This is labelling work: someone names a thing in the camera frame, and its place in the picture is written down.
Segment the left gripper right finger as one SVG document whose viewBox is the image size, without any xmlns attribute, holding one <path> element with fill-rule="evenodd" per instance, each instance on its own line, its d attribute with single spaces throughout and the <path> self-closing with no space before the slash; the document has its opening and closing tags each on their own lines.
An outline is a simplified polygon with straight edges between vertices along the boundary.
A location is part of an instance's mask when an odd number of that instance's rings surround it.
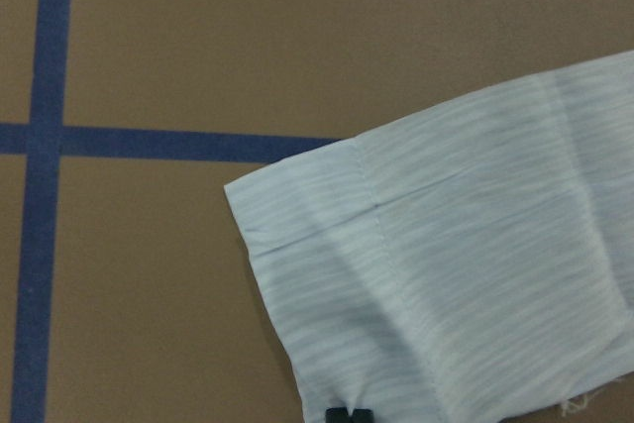
<svg viewBox="0 0 634 423">
<path fill-rule="evenodd" d="M 352 423 L 374 423 L 374 414 L 370 409 L 355 408 L 351 414 Z"/>
</svg>

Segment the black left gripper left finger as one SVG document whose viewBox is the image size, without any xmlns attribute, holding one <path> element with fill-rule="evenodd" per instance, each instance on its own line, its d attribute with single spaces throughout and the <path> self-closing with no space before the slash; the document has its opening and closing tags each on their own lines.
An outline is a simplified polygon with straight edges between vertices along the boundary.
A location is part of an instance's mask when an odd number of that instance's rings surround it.
<svg viewBox="0 0 634 423">
<path fill-rule="evenodd" d="M 325 412 L 325 423 L 350 423 L 350 415 L 346 407 L 328 408 Z"/>
</svg>

